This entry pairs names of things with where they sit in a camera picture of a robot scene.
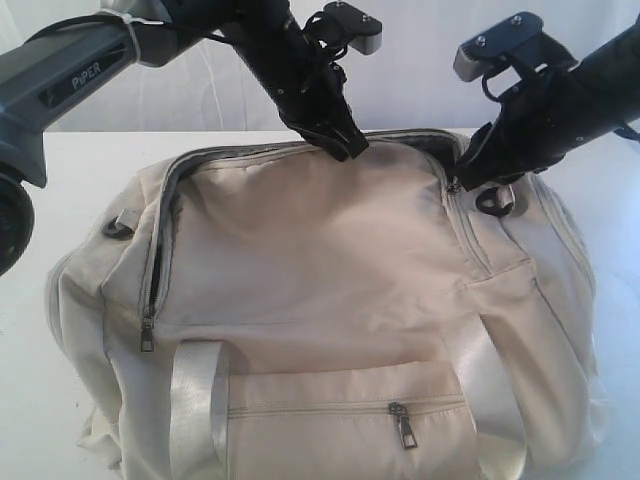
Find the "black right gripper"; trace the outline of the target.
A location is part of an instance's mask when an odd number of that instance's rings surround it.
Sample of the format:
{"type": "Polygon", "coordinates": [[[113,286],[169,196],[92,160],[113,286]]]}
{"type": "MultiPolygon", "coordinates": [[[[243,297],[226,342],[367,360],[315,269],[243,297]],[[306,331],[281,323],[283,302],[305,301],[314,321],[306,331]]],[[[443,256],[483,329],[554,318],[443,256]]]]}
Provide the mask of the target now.
{"type": "Polygon", "coordinates": [[[498,118],[474,134],[457,161],[465,190],[511,184],[608,133],[639,140],[639,25],[576,60],[571,68],[542,66],[528,78],[517,73],[519,82],[496,97],[498,118]]]}

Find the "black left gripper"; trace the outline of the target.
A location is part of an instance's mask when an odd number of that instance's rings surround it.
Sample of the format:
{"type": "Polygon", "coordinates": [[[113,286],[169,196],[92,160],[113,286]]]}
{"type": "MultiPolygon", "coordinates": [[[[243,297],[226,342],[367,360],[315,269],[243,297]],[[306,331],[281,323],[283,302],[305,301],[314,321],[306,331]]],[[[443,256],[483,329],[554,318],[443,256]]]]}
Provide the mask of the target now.
{"type": "Polygon", "coordinates": [[[335,58],[347,46],[342,28],[324,12],[300,27],[287,1],[236,1],[221,27],[236,53],[275,103],[283,123],[337,161],[357,158],[369,143],[343,95],[335,58]]]}

